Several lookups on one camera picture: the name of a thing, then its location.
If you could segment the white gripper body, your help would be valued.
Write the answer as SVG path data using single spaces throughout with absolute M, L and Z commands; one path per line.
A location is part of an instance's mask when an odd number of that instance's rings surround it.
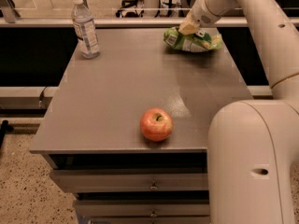
M 220 18 L 209 10 L 206 0 L 195 0 L 186 19 L 194 27 L 208 27 Z

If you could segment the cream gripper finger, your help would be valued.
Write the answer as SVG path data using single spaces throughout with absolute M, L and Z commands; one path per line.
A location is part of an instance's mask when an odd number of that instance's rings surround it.
M 184 20 L 178 28 L 183 35 L 192 35 L 199 31 L 200 23 L 193 20 Z

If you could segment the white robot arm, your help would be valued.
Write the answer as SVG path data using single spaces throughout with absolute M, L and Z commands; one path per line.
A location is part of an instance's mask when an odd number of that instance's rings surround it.
M 299 158 L 299 33 L 275 0 L 196 0 L 191 34 L 241 7 L 272 99 L 222 108 L 208 133 L 211 224 L 295 224 L 291 167 Z

